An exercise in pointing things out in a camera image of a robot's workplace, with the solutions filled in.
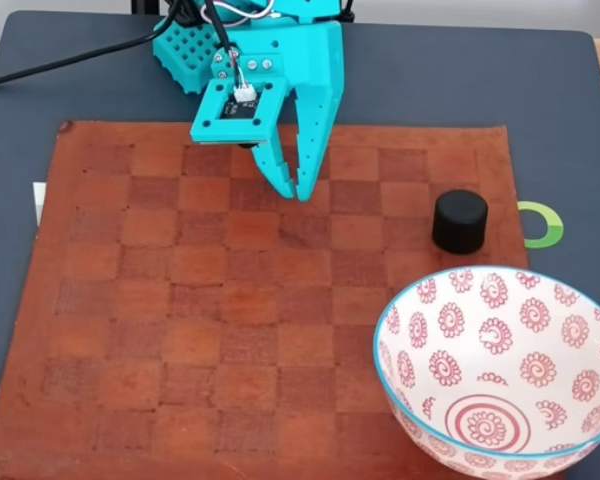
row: teal 3d-printed part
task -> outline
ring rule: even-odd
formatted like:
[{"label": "teal 3d-printed part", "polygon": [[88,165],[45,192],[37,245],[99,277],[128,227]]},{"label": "teal 3d-printed part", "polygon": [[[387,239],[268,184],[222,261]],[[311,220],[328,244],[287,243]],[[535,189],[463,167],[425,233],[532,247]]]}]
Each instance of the teal 3d-printed part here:
[{"label": "teal 3d-printed part", "polygon": [[[268,0],[252,3],[263,7]],[[284,198],[308,201],[344,93],[342,27],[315,20],[337,15],[340,2],[276,0],[274,5],[276,16],[227,29],[245,79],[258,94],[254,112],[246,118],[226,115],[228,103],[235,104],[234,69],[211,26],[174,24],[154,41],[154,54],[186,93],[206,88],[191,129],[194,142],[254,144],[254,161],[273,188]],[[295,181],[277,128],[282,105],[292,93],[298,121]]]}]

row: white bowl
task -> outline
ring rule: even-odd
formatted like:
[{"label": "white bowl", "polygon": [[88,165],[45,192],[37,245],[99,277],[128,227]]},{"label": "white bowl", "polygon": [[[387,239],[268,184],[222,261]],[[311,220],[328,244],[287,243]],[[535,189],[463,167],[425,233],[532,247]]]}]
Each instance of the white bowl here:
[{"label": "white bowl", "polygon": [[600,443],[600,306],[552,278],[436,273],[385,309],[374,357],[402,427],[459,472],[543,478]]}]

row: black puck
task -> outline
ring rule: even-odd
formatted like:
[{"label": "black puck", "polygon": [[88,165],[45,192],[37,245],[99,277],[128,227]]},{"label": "black puck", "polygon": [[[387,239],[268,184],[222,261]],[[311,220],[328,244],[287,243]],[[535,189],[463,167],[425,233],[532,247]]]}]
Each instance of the black puck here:
[{"label": "black puck", "polygon": [[456,255],[477,252],[484,245],[489,207],[480,195],[468,190],[451,190],[436,200],[433,241]]}]

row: table surface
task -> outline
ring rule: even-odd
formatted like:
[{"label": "table surface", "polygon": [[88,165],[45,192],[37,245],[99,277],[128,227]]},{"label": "table surface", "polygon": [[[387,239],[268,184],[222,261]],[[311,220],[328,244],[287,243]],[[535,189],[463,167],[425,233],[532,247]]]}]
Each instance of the table surface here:
[{"label": "table surface", "polygon": [[[0,74],[144,34],[155,18],[19,12],[0,43]],[[556,210],[565,237],[529,251],[531,268],[600,302],[600,65],[578,32],[346,25],[342,124],[505,125],[519,200]],[[185,96],[150,47],[0,88],[0,378],[36,233],[32,182],[45,181],[68,119],[185,121]],[[287,106],[282,122],[293,121]],[[544,224],[523,215],[528,237]],[[600,447],[569,471],[600,478]]]}]

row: cable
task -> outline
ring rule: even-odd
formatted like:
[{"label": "cable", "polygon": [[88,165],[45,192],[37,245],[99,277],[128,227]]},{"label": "cable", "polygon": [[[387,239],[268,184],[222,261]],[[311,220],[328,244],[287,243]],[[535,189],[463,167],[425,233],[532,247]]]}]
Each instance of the cable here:
[{"label": "cable", "polygon": [[29,68],[27,70],[22,70],[20,72],[11,73],[9,75],[4,75],[0,77],[0,85],[7,82],[12,82],[14,80],[20,80],[25,77],[30,77],[32,75],[36,75],[38,73],[44,73],[51,70],[56,70],[58,68],[67,67],[69,65],[73,65],[76,63],[84,62],[85,60],[91,60],[92,58],[101,57],[103,55],[108,55],[110,53],[119,52],[121,50],[126,50],[128,48],[137,47],[144,43],[150,42],[164,32],[166,32],[171,24],[173,23],[178,11],[182,7],[184,0],[175,0],[173,4],[173,8],[169,11],[169,15],[167,15],[165,21],[160,25],[157,30],[154,30],[152,33],[145,35],[140,38],[136,38],[135,40],[129,40],[127,42],[118,43],[116,45],[111,45],[109,47],[100,48],[97,50],[93,50],[91,52],[82,53],[80,55],[76,55],[75,57],[70,57],[64,60],[59,60],[57,62],[47,63],[46,65],[40,65],[38,67]]}]

